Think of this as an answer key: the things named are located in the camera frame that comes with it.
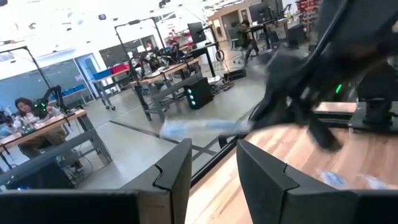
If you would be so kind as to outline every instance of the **woman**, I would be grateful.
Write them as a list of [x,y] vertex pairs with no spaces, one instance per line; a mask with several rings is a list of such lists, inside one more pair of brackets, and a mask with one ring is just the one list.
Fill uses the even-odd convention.
[[[40,118],[36,117],[32,112],[33,102],[27,98],[18,98],[15,101],[15,106],[19,110],[19,115],[21,116],[21,120],[24,123],[35,123],[40,120]],[[47,107],[47,117],[45,119],[50,119],[54,116],[58,116],[61,112],[52,107]],[[12,132],[16,132],[20,126],[20,123],[14,122],[14,124],[8,124],[8,126],[12,129]],[[47,133],[37,136],[31,140],[23,142],[19,145],[19,149],[21,153],[28,157],[29,159],[33,159],[39,155],[41,155],[39,149],[45,150],[46,146],[53,145],[58,146],[64,143],[66,140],[65,131],[61,127],[54,128]],[[83,166],[80,161],[76,161],[74,164],[76,171],[83,170]]]

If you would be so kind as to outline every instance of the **computer tower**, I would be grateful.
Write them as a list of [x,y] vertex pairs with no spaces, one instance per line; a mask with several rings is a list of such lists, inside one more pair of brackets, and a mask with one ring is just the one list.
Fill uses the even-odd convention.
[[6,184],[6,188],[9,190],[72,189],[74,185],[58,164],[52,162],[26,177],[15,177],[15,179]]
[[213,93],[207,78],[201,78],[192,85],[184,87],[189,107],[198,110],[213,100]]

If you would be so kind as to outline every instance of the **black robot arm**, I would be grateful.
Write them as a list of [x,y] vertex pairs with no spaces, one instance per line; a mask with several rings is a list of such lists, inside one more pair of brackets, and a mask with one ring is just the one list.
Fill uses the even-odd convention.
[[[324,1],[322,9],[330,10],[325,2],[334,4],[336,10],[321,12],[316,49],[307,58],[288,49],[275,53],[267,68],[266,94],[250,120],[254,130],[287,123],[306,125],[322,148],[336,151],[341,148],[339,142],[313,109],[338,85],[377,69],[388,56],[398,54],[398,33],[393,28],[398,1]],[[363,11],[372,6],[380,9],[378,4],[385,4],[378,18],[372,18],[373,23],[366,27],[359,25]]]
[[34,110],[35,115],[38,116],[40,119],[44,119],[48,114],[47,113],[47,105],[49,103],[49,97],[51,94],[53,94],[53,96],[55,97],[57,106],[60,107],[61,112],[63,112],[63,113],[70,112],[69,108],[63,102],[61,86],[57,85],[55,87],[49,88],[45,92],[45,94],[42,98],[35,100],[34,105],[33,105],[33,110]]

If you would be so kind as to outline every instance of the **man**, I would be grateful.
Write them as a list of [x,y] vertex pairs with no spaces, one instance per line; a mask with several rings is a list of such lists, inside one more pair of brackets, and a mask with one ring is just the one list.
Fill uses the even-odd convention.
[[244,58],[244,65],[246,66],[248,59],[250,57],[251,51],[254,49],[256,51],[256,56],[259,55],[259,47],[255,40],[252,40],[249,37],[249,28],[250,23],[248,20],[243,20],[242,23],[236,26],[236,32],[239,35],[239,46],[242,48],[247,48],[245,58]]

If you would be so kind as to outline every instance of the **black monitor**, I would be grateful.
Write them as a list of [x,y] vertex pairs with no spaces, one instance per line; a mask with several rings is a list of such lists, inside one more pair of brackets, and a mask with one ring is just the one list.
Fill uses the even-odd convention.
[[206,35],[203,31],[201,22],[194,22],[187,25],[189,32],[191,33],[193,43],[198,44],[206,40]]
[[251,20],[257,23],[263,23],[270,21],[271,18],[271,9],[269,8],[266,2],[262,2],[259,4],[255,4],[249,7]]

